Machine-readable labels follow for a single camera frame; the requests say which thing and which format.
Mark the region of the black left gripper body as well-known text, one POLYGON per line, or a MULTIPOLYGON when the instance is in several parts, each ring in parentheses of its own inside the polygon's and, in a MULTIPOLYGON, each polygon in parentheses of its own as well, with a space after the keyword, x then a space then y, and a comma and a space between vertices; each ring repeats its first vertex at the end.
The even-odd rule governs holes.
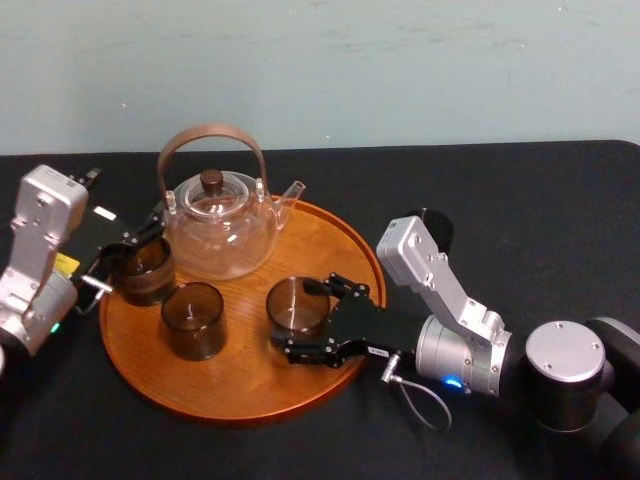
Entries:
POLYGON ((56 254, 54 267, 70 280, 83 276, 97 279, 100 251, 112 243, 129 244, 130 233, 131 229, 115 213, 89 204, 81 223, 56 254))

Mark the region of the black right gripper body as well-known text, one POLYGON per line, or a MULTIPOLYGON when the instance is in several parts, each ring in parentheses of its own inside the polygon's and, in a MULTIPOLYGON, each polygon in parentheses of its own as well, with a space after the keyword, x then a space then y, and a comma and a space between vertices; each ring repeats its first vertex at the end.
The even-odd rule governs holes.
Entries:
POLYGON ((423 325, 422 317, 380 308, 368 298, 344 297, 329 314, 323 353, 330 362, 393 354, 414 362, 423 325))

